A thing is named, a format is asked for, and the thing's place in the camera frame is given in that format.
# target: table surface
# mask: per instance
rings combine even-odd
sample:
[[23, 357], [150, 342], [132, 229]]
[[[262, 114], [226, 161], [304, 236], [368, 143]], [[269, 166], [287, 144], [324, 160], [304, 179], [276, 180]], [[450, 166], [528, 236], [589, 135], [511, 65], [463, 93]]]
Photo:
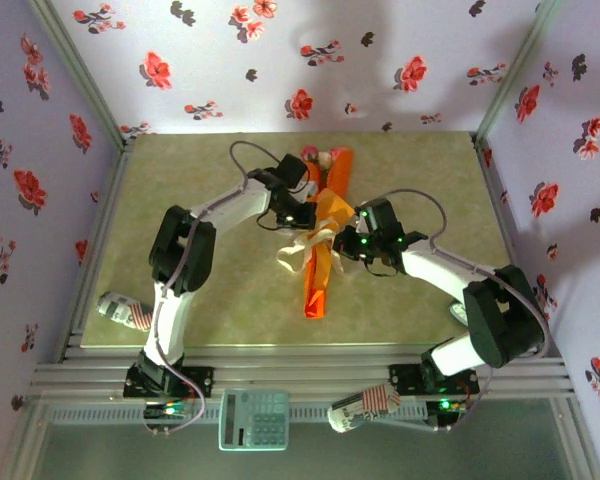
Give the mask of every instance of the table surface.
[[[165, 211], [204, 203], [239, 183], [227, 153], [236, 139], [254, 141], [279, 158], [299, 155], [307, 144], [347, 146], [355, 152], [346, 198], [351, 205], [395, 188], [424, 190], [449, 218], [441, 247], [482, 264], [509, 261], [467, 133], [146, 135], [134, 145], [117, 199], [83, 347], [145, 343], [146, 333], [100, 316], [95, 302], [114, 291], [153, 304], [148, 254]], [[238, 146], [236, 156], [247, 170], [271, 163], [246, 146]], [[406, 232], [439, 229], [440, 215], [426, 199], [400, 194], [391, 202]], [[452, 298], [444, 292], [403, 275], [373, 277], [346, 259], [346, 275], [331, 275], [325, 318], [306, 319], [304, 272], [292, 274], [275, 259], [287, 242], [255, 220], [218, 239], [211, 276], [189, 312], [185, 346], [429, 344], [464, 330], [448, 313]]]

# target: floral wallpaper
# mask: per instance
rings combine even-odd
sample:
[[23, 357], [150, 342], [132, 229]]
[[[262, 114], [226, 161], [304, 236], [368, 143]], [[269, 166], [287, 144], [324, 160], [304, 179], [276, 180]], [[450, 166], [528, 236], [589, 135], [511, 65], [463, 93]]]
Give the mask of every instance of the floral wallpaper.
[[600, 458], [600, 0], [565, 0], [481, 147]]
[[66, 324], [114, 156], [27, 3], [0, 2], [0, 466]]
[[125, 136], [473, 131], [538, 2], [51, 1]]

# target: orange fabric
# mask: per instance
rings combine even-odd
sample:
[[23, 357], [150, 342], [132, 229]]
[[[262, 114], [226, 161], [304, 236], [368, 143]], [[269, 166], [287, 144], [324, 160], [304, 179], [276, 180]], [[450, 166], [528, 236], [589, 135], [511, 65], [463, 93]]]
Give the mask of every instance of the orange fabric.
[[[318, 203], [316, 207], [316, 224], [331, 217], [342, 227], [353, 216], [353, 208], [343, 200], [349, 186], [352, 166], [353, 151], [338, 149], [338, 155], [334, 158], [325, 189], [324, 186], [320, 185], [320, 169], [318, 166], [312, 163], [308, 164], [309, 180], [316, 181], [319, 189], [318, 195], [310, 199], [310, 201]], [[306, 318], [319, 319], [324, 317], [330, 273], [331, 249], [325, 243], [320, 243], [312, 248], [311, 259], [307, 263], [305, 273], [304, 315]]]

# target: calculator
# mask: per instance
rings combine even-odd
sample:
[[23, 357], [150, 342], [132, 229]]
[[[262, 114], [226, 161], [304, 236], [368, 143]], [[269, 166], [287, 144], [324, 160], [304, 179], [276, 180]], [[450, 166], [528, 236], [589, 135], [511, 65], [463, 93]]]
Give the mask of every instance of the calculator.
[[289, 393], [226, 390], [220, 408], [220, 450], [264, 452], [289, 445]]

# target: white ribbon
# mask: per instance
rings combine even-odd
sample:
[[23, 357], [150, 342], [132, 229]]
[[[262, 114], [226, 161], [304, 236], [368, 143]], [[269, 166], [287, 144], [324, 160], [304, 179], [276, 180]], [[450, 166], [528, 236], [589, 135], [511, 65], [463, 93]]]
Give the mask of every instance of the white ribbon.
[[[333, 247], [333, 240], [340, 231], [340, 226], [338, 223], [332, 218], [329, 217], [326, 220], [322, 220], [316, 228], [311, 232], [304, 232], [297, 235], [293, 240], [292, 244], [288, 247], [282, 247], [276, 253], [276, 260], [278, 263], [285, 267], [292, 273], [299, 273], [305, 269], [309, 260], [311, 260], [311, 250], [312, 248], [322, 242], [328, 244], [329, 250], [331, 251], [331, 261], [332, 266], [336, 269], [341, 275], [344, 275], [344, 269], [342, 268], [342, 262], [340, 261], [340, 255], [338, 252], [335, 252]], [[304, 258], [302, 260], [302, 266], [299, 269], [294, 269], [289, 262], [283, 260], [282, 257], [290, 257], [295, 255], [298, 252], [304, 251]]]

